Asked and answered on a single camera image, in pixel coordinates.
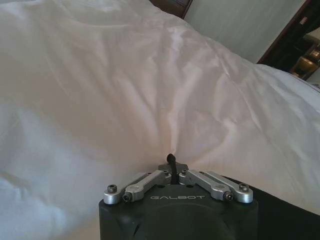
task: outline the wall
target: wall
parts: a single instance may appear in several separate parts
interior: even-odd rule
[[[320,68],[318,68],[306,81],[308,83],[320,84]]]
[[[185,20],[256,63],[305,0],[193,0]]]

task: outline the bolt head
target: bolt head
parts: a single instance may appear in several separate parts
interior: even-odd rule
[[[132,195],[128,192],[124,193],[123,196],[122,196],[122,200],[125,202],[125,203],[130,203],[131,200],[132,200]]]
[[[230,191],[226,191],[224,194],[223,194],[223,199],[227,202],[230,202],[234,199],[234,195],[230,192]]]
[[[110,194],[114,194],[117,192],[117,185],[111,184],[107,187],[107,191]]]
[[[244,193],[247,193],[249,192],[249,185],[248,184],[245,184],[245,183],[240,183],[239,184],[239,189],[244,192]]]

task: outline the silver arm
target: silver arm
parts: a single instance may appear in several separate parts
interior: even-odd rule
[[[214,199],[221,201],[231,201],[233,199],[233,195],[227,185],[216,182],[198,171],[182,171],[182,173],[179,174],[179,181],[182,184],[199,185],[203,189],[207,190]]]
[[[132,179],[130,179],[128,181],[127,184],[123,184],[121,187],[117,187],[114,184],[109,185],[103,194],[104,203],[112,205],[112,204],[117,204],[117,203],[121,202],[121,197],[125,192],[125,188],[128,185],[139,182],[140,180],[144,179],[147,175],[148,174],[145,172],[137,173],[135,176],[132,177]]]
[[[227,185],[238,202],[248,204],[254,200],[254,192],[248,185],[244,183],[237,184],[213,171],[204,172],[204,175],[218,183]]]
[[[171,175],[168,171],[156,170],[139,182],[129,185],[125,188],[122,196],[126,203],[135,202],[144,198],[147,192],[154,185],[167,185],[171,181]]]

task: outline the white bedsheet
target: white bedsheet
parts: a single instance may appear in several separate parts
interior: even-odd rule
[[[0,5],[0,239],[98,240],[168,153],[320,214],[320,94],[148,0]]]

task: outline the wooden headboard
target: wooden headboard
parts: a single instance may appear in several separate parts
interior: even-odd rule
[[[149,0],[162,11],[184,18],[193,0]]]

